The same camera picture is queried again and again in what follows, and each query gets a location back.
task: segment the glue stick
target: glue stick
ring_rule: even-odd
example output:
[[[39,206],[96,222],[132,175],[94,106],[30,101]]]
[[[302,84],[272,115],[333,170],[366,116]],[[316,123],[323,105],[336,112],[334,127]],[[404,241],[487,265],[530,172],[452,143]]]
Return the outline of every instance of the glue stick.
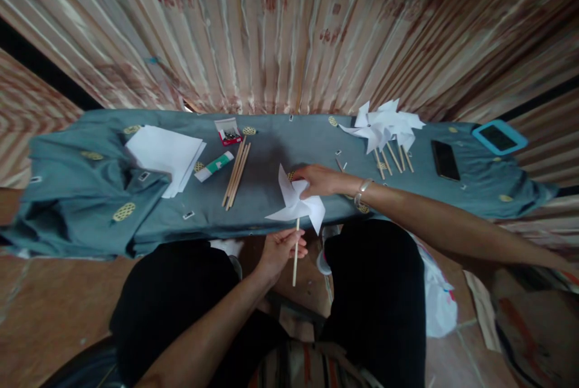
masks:
[[[227,151],[225,154],[222,154],[221,156],[216,158],[213,162],[211,162],[209,165],[204,167],[201,171],[195,173],[195,177],[197,177],[197,180],[203,183],[205,180],[209,178],[210,175],[215,174],[218,170],[220,170],[222,167],[227,165],[232,160],[233,154]]]

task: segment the hand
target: hand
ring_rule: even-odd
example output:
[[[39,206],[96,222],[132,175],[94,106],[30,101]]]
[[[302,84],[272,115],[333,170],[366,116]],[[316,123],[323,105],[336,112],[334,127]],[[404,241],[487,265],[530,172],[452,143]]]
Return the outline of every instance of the hand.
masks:
[[[288,259],[294,258],[296,242],[299,242],[298,258],[304,258],[308,253],[306,241],[302,238],[304,233],[304,230],[296,231],[295,228],[290,228],[268,234],[256,271],[275,284]]]
[[[302,192],[301,199],[310,196],[346,194],[354,195],[358,191],[362,179],[350,174],[334,171],[321,165],[308,165],[298,169],[294,173],[293,180],[306,180],[309,183],[307,189]]]

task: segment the blue phone case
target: blue phone case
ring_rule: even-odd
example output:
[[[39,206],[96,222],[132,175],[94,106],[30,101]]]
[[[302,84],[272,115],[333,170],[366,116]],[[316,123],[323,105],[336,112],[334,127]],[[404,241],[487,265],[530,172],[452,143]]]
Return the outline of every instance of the blue phone case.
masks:
[[[508,148],[506,150],[499,150],[495,145],[490,142],[487,138],[485,138],[481,131],[487,129],[488,127],[494,126],[496,129],[500,130],[506,137],[511,139],[516,145],[514,147]],[[510,154],[514,151],[520,150],[521,148],[525,148],[529,141],[527,141],[526,137],[521,135],[517,132],[514,128],[508,125],[506,122],[501,121],[500,119],[496,119],[491,122],[487,122],[482,126],[474,129],[472,131],[472,135],[478,139],[485,147],[487,147],[490,151],[492,151],[497,156],[504,156],[506,154]]]

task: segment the silver bracelet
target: silver bracelet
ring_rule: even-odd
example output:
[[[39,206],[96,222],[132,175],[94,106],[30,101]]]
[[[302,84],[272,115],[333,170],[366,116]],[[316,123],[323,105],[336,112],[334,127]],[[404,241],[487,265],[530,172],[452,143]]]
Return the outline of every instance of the silver bracelet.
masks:
[[[356,194],[356,196],[354,197],[354,205],[356,207],[360,207],[360,200],[362,199],[362,193],[368,188],[368,186],[370,186],[371,183],[373,183],[374,180],[372,179],[366,179],[362,182],[362,185],[360,186],[360,189],[358,190],[358,193]]]

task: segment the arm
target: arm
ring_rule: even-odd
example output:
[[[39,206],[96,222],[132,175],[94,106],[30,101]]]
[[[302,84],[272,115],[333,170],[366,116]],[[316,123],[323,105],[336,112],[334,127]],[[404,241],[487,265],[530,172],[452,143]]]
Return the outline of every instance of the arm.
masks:
[[[302,197],[359,191],[363,179],[311,165],[294,179],[310,183]],[[562,257],[462,209],[420,195],[372,183],[362,202],[417,235],[435,249],[504,264],[529,264],[573,272]]]
[[[207,386],[243,324],[277,282],[288,258],[293,258],[296,241],[298,257],[307,254],[303,233],[292,228],[269,234],[253,273],[172,342],[136,387]]]

